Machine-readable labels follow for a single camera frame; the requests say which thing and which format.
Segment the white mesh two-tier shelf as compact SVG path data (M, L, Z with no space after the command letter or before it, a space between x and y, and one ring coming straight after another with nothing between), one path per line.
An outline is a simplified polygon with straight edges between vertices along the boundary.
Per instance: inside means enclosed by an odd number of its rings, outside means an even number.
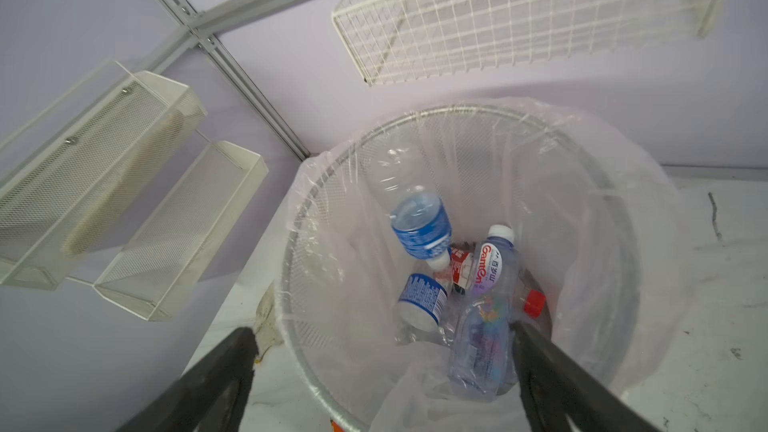
M1 144L1 282L53 291L195 134L207 112L187 85L109 61L48 109L66 121L29 154L30 122ZM208 141L101 275L103 299L174 318L268 175L263 158Z

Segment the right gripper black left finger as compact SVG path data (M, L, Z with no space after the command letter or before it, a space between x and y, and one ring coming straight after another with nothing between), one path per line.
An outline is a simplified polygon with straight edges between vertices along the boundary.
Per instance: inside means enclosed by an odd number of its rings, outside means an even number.
M121 431L237 431L251 391L258 345L240 327L200 359Z

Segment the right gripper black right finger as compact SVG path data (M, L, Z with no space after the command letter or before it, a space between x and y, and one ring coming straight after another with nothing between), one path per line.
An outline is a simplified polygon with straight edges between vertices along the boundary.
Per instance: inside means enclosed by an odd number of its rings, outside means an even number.
M533 431L654 431L548 338L512 325L520 397Z

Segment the grey bin with plastic liner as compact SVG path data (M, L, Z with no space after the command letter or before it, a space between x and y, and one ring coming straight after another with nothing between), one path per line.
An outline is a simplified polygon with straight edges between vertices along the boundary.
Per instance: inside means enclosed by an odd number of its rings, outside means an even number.
M533 335L620 394L693 298L690 230L651 155L532 99L414 111L302 164L277 323L347 431L523 431Z

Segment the red label red cap bottle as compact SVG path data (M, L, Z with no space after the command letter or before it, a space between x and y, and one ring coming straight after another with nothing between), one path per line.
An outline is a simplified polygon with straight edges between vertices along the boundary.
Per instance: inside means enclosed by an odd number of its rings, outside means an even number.
M546 296L523 282L518 253L512 245L488 239L474 252L452 247L450 257L454 292L471 297L499 296L509 301L513 313L522 312L533 319L541 316Z

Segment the clear bottle white cap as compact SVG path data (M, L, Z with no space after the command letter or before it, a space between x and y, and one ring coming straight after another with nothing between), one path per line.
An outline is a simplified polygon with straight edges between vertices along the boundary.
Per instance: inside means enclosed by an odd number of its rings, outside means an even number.
M505 241L515 248L515 233L509 226L491 226L483 242L488 239ZM478 400L496 397L507 373L512 317L509 301L505 298L491 294L464 295L448 362L448 376L466 397Z

